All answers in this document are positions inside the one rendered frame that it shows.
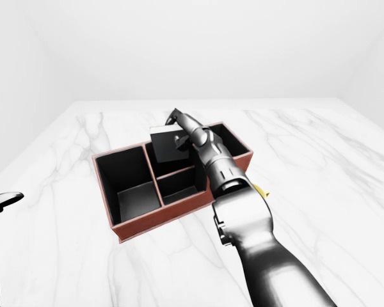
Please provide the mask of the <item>red-brown desk caddy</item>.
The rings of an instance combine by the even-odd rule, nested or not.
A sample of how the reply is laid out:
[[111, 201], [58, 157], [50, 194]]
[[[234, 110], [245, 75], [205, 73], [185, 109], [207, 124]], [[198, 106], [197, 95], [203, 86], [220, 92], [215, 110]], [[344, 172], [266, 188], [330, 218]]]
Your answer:
[[93, 156], [111, 229], [120, 242], [210, 205], [209, 179], [195, 154], [158, 163], [146, 141]]

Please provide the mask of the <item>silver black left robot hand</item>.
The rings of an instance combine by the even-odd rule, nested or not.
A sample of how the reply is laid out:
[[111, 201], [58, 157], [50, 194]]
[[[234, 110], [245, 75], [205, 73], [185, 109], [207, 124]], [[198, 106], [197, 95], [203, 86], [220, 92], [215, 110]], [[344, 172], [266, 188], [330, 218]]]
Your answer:
[[21, 192], [7, 192], [0, 194], [0, 213], [5, 207], [16, 203], [23, 199], [24, 195]]

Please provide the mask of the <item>black book with white pages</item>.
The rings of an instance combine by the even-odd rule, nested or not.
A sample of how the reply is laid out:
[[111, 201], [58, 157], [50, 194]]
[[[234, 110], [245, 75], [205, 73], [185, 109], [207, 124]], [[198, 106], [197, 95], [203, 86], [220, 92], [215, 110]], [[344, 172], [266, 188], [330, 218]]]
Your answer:
[[158, 163], [181, 161], [189, 158], [189, 150], [178, 150], [176, 139], [186, 136], [185, 130], [177, 124], [150, 128], [152, 146]]

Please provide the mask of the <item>small yellow object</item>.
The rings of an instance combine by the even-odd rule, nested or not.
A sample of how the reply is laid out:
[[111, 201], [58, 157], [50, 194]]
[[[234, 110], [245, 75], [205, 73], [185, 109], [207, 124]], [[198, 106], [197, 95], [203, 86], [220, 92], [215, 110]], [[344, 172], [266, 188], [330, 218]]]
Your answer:
[[264, 198], [266, 199], [268, 196], [269, 196], [269, 192], [268, 191], [265, 191], [263, 190], [261, 187], [259, 187], [258, 185], [256, 184], [253, 184], [254, 188], [256, 189], [256, 191]]

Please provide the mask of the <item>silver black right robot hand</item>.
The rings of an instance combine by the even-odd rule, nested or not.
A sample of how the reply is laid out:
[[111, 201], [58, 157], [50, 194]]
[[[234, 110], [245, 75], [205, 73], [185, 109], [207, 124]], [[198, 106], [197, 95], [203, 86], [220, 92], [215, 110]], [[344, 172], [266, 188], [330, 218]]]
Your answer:
[[197, 152], [215, 199], [251, 186], [245, 172], [236, 164], [223, 140], [211, 128], [178, 109], [170, 113], [165, 124], [174, 123], [186, 132], [185, 136], [175, 138], [176, 149], [185, 151], [191, 147]]

